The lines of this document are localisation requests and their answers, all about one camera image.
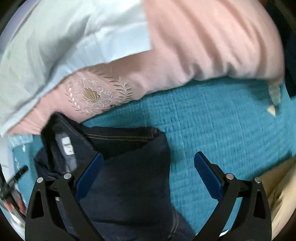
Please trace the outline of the pink embroidered pillow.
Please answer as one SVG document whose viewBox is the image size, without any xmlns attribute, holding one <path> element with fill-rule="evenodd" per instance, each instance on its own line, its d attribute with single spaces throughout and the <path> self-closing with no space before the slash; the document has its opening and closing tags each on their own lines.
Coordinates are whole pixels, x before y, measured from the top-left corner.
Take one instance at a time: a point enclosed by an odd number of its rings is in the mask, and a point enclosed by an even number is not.
<svg viewBox="0 0 296 241">
<path fill-rule="evenodd" d="M 190 80 L 230 76 L 265 80 L 285 74 L 278 30 L 259 1 L 145 1 L 152 49 L 60 79 L 10 135 L 38 135 L 54 112 L 81 123 L 144 95 Z"/>
</svg>

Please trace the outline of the dark denim jacket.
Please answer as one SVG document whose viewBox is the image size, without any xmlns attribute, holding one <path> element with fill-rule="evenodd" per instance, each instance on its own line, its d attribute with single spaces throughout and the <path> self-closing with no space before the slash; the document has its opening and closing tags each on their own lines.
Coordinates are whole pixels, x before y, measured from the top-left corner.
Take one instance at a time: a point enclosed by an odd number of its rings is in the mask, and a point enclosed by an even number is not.
<svg viewBox="0 0 296 241">
<path fill-rule="evenodd" d="M 192 240 L 170 197 L 171 153 L 157 128 L 83 126 L 60 113 L 41 131 L 37 174 L 47 181 L 74 172 L 95 153 L 103 166 L 80 202 L 105 240 Z"/>
</svg>

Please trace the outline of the teal quilted bedspread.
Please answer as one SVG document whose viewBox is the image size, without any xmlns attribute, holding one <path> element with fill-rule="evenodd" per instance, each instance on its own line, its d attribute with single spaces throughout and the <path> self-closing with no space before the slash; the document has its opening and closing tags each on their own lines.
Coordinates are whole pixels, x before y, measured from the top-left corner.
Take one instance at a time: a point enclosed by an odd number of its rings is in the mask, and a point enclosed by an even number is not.
<svg viewBox="0 0 296 241">
<path fill-rule="evenodd" d="M 199 232 L 217 201 L 194 167 L 197 152 L 243 180 L 295 156 L 295 99 L 285 87 L 280 94 L 280 105 L 271 114 L 268 87 L 263 81 L 229 77 L 193 80 L 114 107 L 85 125 L 153 126 L 163 131 L 171 151 L 172 203 L 193 231 Z"/>
</svg>

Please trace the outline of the light blue pillow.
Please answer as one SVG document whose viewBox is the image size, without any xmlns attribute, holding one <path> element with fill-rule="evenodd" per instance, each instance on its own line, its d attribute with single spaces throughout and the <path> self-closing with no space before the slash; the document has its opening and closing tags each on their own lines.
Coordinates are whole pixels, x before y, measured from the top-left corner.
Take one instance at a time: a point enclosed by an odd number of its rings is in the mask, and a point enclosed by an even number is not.
<svg viewBox="0 0 296 241">
<path fill-rule="evenodd" d="M 1 58 L 1 135 L 82 68 L 149 51 L 141 1 L 39 1 Z"/>
</svg>

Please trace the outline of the beige folded garment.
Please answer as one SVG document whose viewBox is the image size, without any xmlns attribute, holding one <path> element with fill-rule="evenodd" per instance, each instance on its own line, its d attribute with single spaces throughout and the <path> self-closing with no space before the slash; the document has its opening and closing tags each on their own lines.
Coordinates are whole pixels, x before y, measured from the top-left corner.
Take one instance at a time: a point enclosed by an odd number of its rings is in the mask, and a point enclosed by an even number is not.
<svg viewBox="0 0 296 241">
<path fill-rule="evenodd" d="M 295 211 L 295 157 L 266 171 L 260 179 L 270 208 L 274 240 Z"/>
</svg>

